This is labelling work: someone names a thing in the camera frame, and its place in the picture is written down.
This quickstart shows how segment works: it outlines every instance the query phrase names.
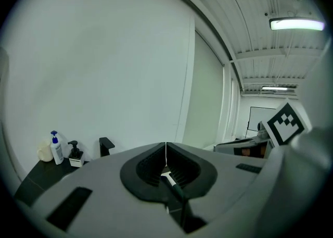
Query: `white bottle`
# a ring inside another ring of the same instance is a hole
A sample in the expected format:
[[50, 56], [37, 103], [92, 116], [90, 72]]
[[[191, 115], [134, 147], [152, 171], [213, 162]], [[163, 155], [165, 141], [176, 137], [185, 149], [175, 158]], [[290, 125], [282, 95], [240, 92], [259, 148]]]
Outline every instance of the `white bottle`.
[[63, 155], [62, 155], [61, 145], [58, 141], [58, 138], [56, 137], [57, 132], [52, 131], [51, 134], [53, 135], [52, 143], [51, 143], [52, 155], [54, 157], [54, 160], [55, 160], [56, 164], [59, 165], [63, 162]]

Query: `fluorescent light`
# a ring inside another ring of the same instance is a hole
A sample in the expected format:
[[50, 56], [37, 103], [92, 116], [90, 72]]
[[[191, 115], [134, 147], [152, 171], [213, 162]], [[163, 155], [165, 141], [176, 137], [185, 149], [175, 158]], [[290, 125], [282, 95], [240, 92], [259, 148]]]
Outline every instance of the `fluorescent light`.
[[309, 29], [322, 31], [325, 24], [321, 21], [302, 18], [277, 18], [270, 20], [272, 30]]
[[286, 87], [269, 87], [269, 86], [263, 86], [262, 90], [277, 90], [277, 91], [286, 91], [288, 88]]

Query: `whiteboard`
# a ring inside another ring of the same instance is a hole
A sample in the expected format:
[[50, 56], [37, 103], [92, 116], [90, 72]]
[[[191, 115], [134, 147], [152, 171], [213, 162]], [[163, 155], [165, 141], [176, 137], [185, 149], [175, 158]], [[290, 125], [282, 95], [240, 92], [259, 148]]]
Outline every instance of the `whiteboard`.
[[258, 123], [263, 120], [269, 120], [274, 116], [275, 108], [250, 107], [250, 120], [248, 130], [257, 131]]

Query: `black slot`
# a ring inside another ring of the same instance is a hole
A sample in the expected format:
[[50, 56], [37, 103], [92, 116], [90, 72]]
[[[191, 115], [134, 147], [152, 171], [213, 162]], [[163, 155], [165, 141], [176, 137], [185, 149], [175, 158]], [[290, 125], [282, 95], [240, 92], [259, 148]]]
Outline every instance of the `black slot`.
[[47, 221], [65, 231], [86, 202], [92, 190], [77, 187], [54, 211]]
[[251, 166], [251, 165], [244, 164], [244, 163], [238, 164], [236, 166], [236, 168], [246, 170], [246, 171], [250, 171], [250, 172], [253, 172], [253, 173], [257, 173], [257, 174], [261, 171], [260, 167]]

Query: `soap dispenser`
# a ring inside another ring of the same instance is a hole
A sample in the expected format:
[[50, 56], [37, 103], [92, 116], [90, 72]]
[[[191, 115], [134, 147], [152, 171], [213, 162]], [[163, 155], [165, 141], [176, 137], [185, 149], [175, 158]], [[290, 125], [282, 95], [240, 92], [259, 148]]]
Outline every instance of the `soap dispenser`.
[[83, 159], [83, 152], [77, 148], [78, 142], [71, 141], [68, 142], [68, 144], [71, 144], [73, 146], [72, 151], [68, 157], [71, 166], [81, 168], [83, 166], [84, 159]]

